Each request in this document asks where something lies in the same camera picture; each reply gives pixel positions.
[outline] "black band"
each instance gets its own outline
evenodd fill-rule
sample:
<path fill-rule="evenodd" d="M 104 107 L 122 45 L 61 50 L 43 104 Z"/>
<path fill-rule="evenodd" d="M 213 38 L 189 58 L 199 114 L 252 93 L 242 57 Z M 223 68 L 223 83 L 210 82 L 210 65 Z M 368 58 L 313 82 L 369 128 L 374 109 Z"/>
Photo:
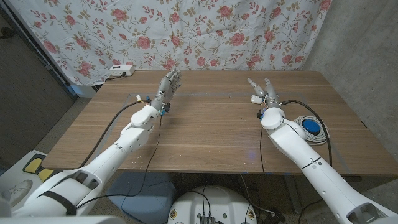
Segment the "black band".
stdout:
<path fill-rule="evenodd" d="M 315 159 L 315 161 L 309 163 L 308 165 L 306 165 L 305 167 L 303 167 L 303 168 L 301 168 L 301 169 L 307 168 L 309 165 L 313 164 L 314 162 L 316 162 L 316 161 L 318 161 L 318 160 L 320 160 L 320 159 L 321 159 L 321 157 L 319 157 L 318 159 Z"/>
<path fill-rule="evenodd" d="M 40 196 L 47 196 L 56 200 L 58 203 L 60 203 L 67 209 L 67 215 L 76 215 L 76 207 L 70 201 L 68 201 L 68 199 L 62 197 L 61 195 L 55 192 L 46 191 L 42 193 Z"/>

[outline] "yellow object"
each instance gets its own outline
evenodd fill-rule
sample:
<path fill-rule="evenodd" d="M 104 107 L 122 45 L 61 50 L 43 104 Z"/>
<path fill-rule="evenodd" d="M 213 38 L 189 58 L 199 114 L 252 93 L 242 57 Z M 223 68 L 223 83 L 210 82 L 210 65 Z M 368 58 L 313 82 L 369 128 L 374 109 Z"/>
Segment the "yellow object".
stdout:
<path fill-rule="evenodd" d="M 34 160 L 32 160 L 24 169 L 25 172 L 31 173 L 31 174 L 35 174 L 37 169 L 40 167 L 42 163 L 42 159 L 41 158 L 36 158 Z"/>
<path fill-rule="evenodd" d="M 42 180 L 42 182 L 44 182 L 51 176 L 51 174 L 53 172 L 54 172 L 54 170 L 44 169 L 44 170 L 40 171 L 39 174 L 37 174 L 37 175 L 40 177 L 40 180 Z"/>

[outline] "black strap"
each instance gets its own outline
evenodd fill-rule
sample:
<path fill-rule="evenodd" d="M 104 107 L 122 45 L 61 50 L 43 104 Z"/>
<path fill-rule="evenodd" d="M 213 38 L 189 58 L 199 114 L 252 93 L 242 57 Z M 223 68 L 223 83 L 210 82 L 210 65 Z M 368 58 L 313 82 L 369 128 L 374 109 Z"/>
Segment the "black strap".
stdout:
<path fill-rule="evenodd" d="M 62 197 L 61 195 L 52 191 L 46 191 L 40 196 L 47 196 L 56 200 L 67 209 L 67 215 L 76 215 L 76 207 L 70 201 L 68 201 L 68 199 Z"/>

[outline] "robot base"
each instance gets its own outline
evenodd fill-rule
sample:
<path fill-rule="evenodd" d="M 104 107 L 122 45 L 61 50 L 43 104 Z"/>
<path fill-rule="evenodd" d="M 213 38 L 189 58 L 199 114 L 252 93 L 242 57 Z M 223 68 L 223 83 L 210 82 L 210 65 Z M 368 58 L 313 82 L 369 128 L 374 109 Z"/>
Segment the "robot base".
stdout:
<path fill-rule="evenodd" d="M 257 223 L 253 207 L 249 205 L 249 202 L 244 197 L 231 189 L 209 185 L 206 187 L 197 187 L 192 191 L 185 193 L 176 202 L 174 202 L 170 209 L 168 224 L 204 222 L 223 224 Z M 209 215 L 209 204 L 206 198 L 201 194 L 204 194 L 209 200 L 211 215 Z"/>

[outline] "cable bundle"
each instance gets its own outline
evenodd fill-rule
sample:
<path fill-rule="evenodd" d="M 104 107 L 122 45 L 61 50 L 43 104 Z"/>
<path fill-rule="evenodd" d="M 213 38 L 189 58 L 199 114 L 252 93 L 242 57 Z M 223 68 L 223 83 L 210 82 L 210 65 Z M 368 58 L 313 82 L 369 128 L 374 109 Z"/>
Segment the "cable bundle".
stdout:
<path fill-rule="evenodd" d="M 308 132 L 303 127 L 303 122 L 307 119 L 316 122 L 319 125 L 319 127 L 321 127 L 321 123 L 314 116 L 299 116 L 298 118 L 294 119 L 294 122 L 296 122 L 298 125 L 300 125 L 303 128 L 303 130 L 305 132 L 305 140 L 311 142 L 311 143 L 309 143 L 310 146 L 319 146 L 319 145 L 326 143 L 325 132 L 323 131 L 322 128 L 320 128 L 319 134 L 313 135 L 312 133 Z"/>

